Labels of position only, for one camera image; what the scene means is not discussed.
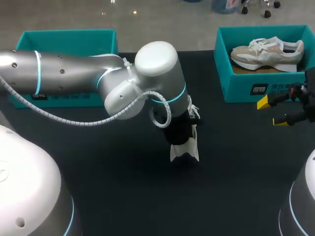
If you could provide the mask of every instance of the shoelace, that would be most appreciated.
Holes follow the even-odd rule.
[[[189,104],[188,104],[188,112],[189,112],[189,115],[192,117],[192,118],[195,118],[195,116],[197,115],[198,118],[200,119],[200,115],[198,113],[198,110],[199,108],[196,107],[195,105],[193,105],[192,103],[192,100],[191,100],[191,97],[189,96]]]
[[[276,46],[277,43],[269,43],[266,44],[267,42],[262,42],[263,40],[266,40],[265,38],[258,38],[254,39],[252,42],[250,42],[248,49],[250,52],[255,51],[256,56],[258,56],[258,52],[261,50],[268,50],[269,47]]]

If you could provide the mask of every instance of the cardboard box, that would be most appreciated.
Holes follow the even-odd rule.
[[[305,53],[300,72],[274,69],[248,72],[231,65],[229,54],[233,48],[248,46],[253,39],[274,36],[285,42],[303,40]],[[307,25],[220,27],[214,57],[225,101],[257,102],[267,93],[282,92],[290,84],[305,81],[304,70],[315,67],[315,36]]]
[[[74,56],[118,54],[116,32],[112,29],[26,31],[22,34],[16,49]],[[38,107],[104,106],[97,93],[78,93],[62,96],[23,94],[23,97]],[[16,108],[26,107],[12,96],[10,100]]]

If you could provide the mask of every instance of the chair wheel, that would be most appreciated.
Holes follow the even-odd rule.
[[[247,13],[248,13],[248,9],[246,6],[244,6],[242,9],[242,14],[247,14]]]
[[[274,2],[274,7],[275,8],[279,8],[281,6],[280,2],[279,1],[275,1]]]
[[[271,17],[271,12],[266,10],[265,11],[265,18],[269,18],[269,17]]]

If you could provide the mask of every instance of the logo on box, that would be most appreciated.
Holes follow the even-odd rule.
[[[47,97],[47,95],[45,95],[45,94],[33,94],[33,95],[31,96],[31,98],[32,98],[33,100],[35,100],[35,101],[37,101],[37,100],[48,100],[48,97]]]
[[[268,84],[253,84],[251,95],[264,95],[267,91]]]

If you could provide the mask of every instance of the chair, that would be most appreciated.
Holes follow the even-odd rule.
[[[249,3],[252,0],[241,0],[242,3],[245,3],[245,6],[242,9],[242,14],[247,14],[248,13],[248,9],[247,9],[247,3]],[[270,1],[271,0],[259,0],[259,1],[263,1],[265,3],[267,3],[267,9],[265,10],[265,18],[269,18],[271,17],[271,12],[269,11],[269,7],[270,7]],[[274,7],[275,8],[279,8],[280,7],[280,2],[278,0],[274,1]]]

